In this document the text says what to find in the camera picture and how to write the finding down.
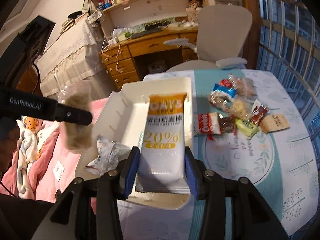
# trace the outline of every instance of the metal bolt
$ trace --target metal bolt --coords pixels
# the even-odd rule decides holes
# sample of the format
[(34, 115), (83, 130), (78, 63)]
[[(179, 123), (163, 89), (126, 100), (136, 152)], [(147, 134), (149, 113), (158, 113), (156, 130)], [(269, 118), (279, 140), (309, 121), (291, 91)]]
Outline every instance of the metal bolt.
[(249, 180), (247, 178), (245, 178), (245, 177), (242, 177), (242, 178), (240, 178), (240, 182), (242, 184), (248, 184)]
[(207, 176), (207, 177), (212, 177), (214, 175), (214, 171), (213, 170), (206, 170), (204, 172), (204, 174)]
[(80, 184), (82, 181), (83, 181), (82, 178), (75, 178), (75, 179), (73, 180), (74, 184)]
[(111, 171), (108, 172), (108, 174), (109, 174), (110, 177), (113, 177), (113, 176), (116, 176), (118, 174), (118, 171), (111, 170)]

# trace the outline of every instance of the wooden desk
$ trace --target wooden desk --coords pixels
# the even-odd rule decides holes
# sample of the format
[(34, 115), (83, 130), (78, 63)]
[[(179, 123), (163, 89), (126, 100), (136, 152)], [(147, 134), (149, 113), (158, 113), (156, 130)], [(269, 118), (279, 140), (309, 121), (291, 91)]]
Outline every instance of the wooden desk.
[(164, 29), (161, 32), (151, 33), (136, 39), (127, 39), (121, 44), (118, 43), (110, 47), (104, 52), (110, 57), (106, 57), (101, 52), (99, 54), (116, 86), (121, 89), (125, 83), (143, 80), (144, 76), (148, 74), (147, 64), (158, 58), (168, 58), (171, 63), (168, 67), (197, 59), (197, 55), (187, 47), (163, 44), (164, 41), (175, 38), (188, 38), (189, 42), (196, 44), (197, 33), (197, 28), (180, 31)]

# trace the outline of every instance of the blue gripper pad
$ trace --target blue gripper pad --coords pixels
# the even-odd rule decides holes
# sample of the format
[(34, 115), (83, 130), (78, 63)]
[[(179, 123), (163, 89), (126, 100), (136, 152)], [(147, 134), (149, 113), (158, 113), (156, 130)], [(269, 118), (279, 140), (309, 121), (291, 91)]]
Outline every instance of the blue gripper pad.
[(185, 150), (185, 173), (187, 176), (187, 183), (190, 188), (191, 195), (193, 195), (196, 199), (198, 199), (199, 191), (198, 191), (196, 172), (194, 170), (195, 163), (193, 163), (195, 161), (195, 159), (193, 158), (193, 156), (190, 156), (190, 154), (188, 154), (187, 151), (189, 151), (190, 154), (192, 155), (189, 147), (186, 147), (186, 150)]
[(132, 192), (134, 180), (138, 172), (140, 160), (140, 150), (138, 147), (132, 147), (132, 150), (128, 156), (128, 159), (124, 165), (123, 171), (121, 173), (120, 180), (124, 179), (124, 197), (128, 198), (129, 194)]

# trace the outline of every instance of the black cable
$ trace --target black cable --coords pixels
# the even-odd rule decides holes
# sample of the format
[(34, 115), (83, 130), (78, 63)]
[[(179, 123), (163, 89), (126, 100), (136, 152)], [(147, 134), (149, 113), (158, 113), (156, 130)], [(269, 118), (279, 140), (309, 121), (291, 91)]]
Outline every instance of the black cable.
[(32, 65), (36, 68), (37, 74), (38, 74), (37, 84), (36, 84), (36, 86), (35, 86), (35, 88), (33, 89), (33, 92), (32, 92), (32, 93), (34, 93), (36, 88), (37, 88), (37, 86), (38, 86), (38, 84), (40, 84), (40, 72), (39, 72), (38, 66), (35, 63), (32, 63)]
[(7, 187), (5, 185), (3, 185), (3, 183), (0, 181), (0, 185), (12, 196), (17, 197), (15, 194), (13, 194), (10, 190), (7, 189)]

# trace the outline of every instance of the pile of snacks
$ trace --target pile of snacks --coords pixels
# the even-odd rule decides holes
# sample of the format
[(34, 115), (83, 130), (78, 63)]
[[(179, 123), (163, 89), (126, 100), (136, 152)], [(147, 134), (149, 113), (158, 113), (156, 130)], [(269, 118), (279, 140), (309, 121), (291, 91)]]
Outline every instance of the pile of snacks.
[(230, 74), (228, 79), (222, 79), (214, 85), (208, 100), (212, 106), (229, 116), (217, 113), (199, 114), (194, 124), (196, 135), (229, 132), (235, 134), (238, 129), (251, 139), (259, 131), (258, 126), (264, 133), (290, 127), (281, 114), (269, 115), (265, 119), (269, 108), (257, 99), (257, 91), (250, 78), (239, 78)]

